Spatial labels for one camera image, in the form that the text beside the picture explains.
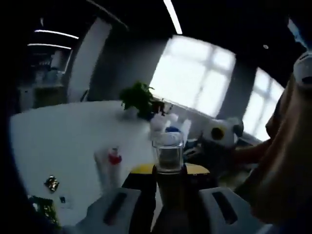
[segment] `plush toy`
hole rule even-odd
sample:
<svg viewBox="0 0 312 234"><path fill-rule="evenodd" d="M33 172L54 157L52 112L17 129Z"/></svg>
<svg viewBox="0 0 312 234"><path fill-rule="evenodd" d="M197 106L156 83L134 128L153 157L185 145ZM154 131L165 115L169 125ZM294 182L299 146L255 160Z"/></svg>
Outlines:
<svg viewBox="0 0 312 234"><path fill-rule="evenodd" d="M238 118L210 119L202 132L202 140L228 149L236 145L243 131L243 121Z"/></svg>

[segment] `bright window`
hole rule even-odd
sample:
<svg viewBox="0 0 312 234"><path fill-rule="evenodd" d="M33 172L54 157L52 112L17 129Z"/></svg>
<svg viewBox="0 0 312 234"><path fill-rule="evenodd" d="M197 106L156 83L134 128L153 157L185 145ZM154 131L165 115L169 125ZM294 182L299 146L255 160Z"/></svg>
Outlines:
<svg viewBox="0 0 312 234"><path fill-rule="evenodd" d="M200 40L168 41L150 86L153 95L215 117L230 83L235 55Z"/></svg>
<svg viewBox="0 0 312 234"><path fill-rule="evenodd" d="M274 113L284 88L266 72L259 69L243 118L245 132L265 141L269 139L265 125Z"/></svg>

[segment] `desk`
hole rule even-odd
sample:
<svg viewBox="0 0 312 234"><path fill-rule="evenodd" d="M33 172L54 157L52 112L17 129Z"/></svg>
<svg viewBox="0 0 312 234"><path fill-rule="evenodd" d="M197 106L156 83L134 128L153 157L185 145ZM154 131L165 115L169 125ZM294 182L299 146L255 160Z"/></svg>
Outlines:
<svg viewBox="0 0 312 234"><path fill-rule="evenodd" d="M29 195L53 199L61 225L83 219L89 205L101 196L94 152L119 146L121 179L140 163L153 162L149 123L122 119L119 101L80 102L32 109L11 118L11 142L16 165ZM50 194L49 175L60 182ZM72 209L58 207L69 195Z"/></svg>

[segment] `small bottle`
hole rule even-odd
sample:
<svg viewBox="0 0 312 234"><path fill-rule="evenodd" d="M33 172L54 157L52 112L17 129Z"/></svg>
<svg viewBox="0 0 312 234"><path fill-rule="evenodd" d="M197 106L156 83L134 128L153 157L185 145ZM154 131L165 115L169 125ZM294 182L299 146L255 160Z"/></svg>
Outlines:
<svg viewBox="0 0 312 234"><path fill-rule="evenodd" d="M118 154L118 147L108 152L108 179L111 189L120 187L120 163L121 156Z"/></svg>
<svg viewBox="0 0 312 234"><path fill-rule="evenodd" d="M107 178L107 149L99 149L94 153L94 160L97 166L97 175L101 186L101 195L107 192L108 178Z"/></svg>

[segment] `ceiling light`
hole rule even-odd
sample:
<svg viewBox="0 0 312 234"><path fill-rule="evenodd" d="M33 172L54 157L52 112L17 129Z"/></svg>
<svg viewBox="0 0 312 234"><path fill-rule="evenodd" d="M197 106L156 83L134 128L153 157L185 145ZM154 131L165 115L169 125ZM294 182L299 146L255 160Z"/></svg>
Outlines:
<svg viewBox="0 0 312 234"><path fill-rule="evenodd" d="M33 46L33 45L52 46L52 47L58 47L58 48L63 48L63 49L68 49L68 50L71 50L71 49L72 49L72 48L70 48L70 47L66 47L66 46L62 46L62 45L41 44L41 43L32 43L32 44L28 44L28 46Z"/></svg>
<svg viewBox="0 0 312 234"><path fill-rule="evenodd" d="M67 36L67 37L70 37L70 38L79 39L79 37L76 37L76 36L73 36L73 35L70 35L70 34L67 34L67 33L60 33L60 32L50 31L50 30L41 30L41 29L38 29L38 30L35 30L35 33L54 33L54 34L59 34L59 35Z"/></svg>
<svg viewBox="0 0 312 234"><path fill-rule="evenodd" d="M164 3L167 7L172 23L174 23L176 33L182 34L181 26L180 26L179 20L177 19L176 12L175 12L174 6L172 5L171 0L164 0Z"/></svg>

